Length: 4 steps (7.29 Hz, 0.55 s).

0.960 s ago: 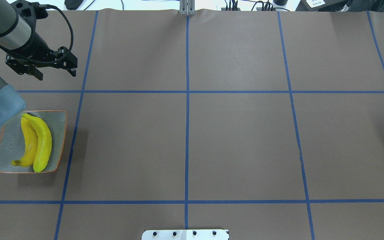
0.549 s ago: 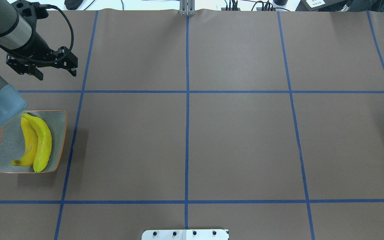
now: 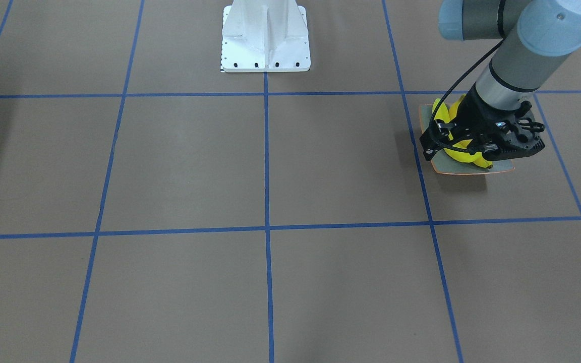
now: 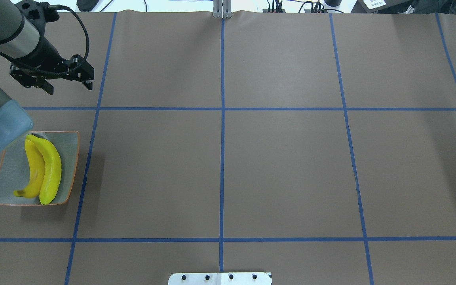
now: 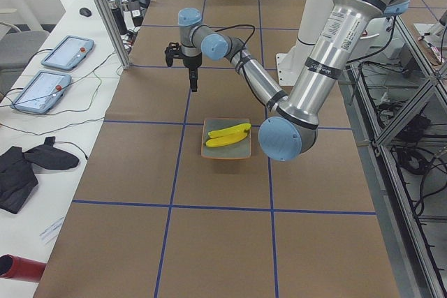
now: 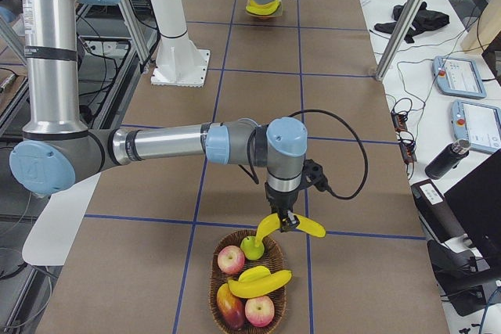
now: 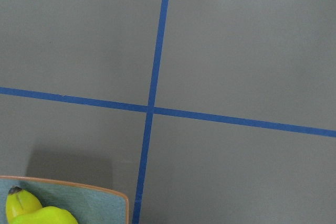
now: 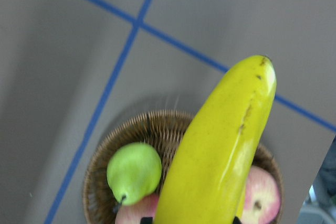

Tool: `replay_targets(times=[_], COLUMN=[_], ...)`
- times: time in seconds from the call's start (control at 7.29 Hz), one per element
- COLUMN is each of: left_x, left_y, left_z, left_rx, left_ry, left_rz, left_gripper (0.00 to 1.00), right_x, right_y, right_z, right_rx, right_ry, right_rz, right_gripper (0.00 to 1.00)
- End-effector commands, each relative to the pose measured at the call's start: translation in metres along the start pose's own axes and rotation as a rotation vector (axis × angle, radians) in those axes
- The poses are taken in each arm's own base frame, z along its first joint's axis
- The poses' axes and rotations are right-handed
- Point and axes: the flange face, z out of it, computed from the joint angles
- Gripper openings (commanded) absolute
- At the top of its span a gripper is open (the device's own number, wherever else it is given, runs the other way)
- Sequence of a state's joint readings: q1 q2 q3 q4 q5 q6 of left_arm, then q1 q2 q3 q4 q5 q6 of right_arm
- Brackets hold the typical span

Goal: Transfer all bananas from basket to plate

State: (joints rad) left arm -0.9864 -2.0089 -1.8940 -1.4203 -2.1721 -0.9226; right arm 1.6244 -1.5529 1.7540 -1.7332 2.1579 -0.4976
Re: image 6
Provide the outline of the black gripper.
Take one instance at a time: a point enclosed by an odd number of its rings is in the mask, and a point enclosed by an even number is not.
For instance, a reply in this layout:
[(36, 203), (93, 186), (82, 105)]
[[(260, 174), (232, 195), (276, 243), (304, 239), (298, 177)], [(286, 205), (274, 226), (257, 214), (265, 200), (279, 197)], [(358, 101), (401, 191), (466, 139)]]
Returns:
[(289, 192), (281, 192), (265, 183), (265, 195), (273, 213), (274, 228), (279, 232), (290, 232), (298, 226), (298, 218), (293, 213), (299, 188)]

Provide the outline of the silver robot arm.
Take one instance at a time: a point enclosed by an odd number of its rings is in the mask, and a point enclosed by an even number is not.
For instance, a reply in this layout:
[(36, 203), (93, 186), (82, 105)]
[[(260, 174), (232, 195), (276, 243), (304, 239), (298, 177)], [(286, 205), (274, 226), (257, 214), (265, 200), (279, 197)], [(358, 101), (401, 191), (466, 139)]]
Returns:
[(212, 163), (264, 167), (276, 228), (303, 228), (306, 220), (293, 207), (304, 176), (307, 129), (297, 119), (260, 125), (242, 118), (132, 131), (121, 126), (130, 94), (112, 101), (110, 115), (98, 127), (81, 119), (75, 6), (119, 1), (22, 0), (31, 118), (9, 156), (14, 178), (48, 196), (112, 167), (203, 155)]

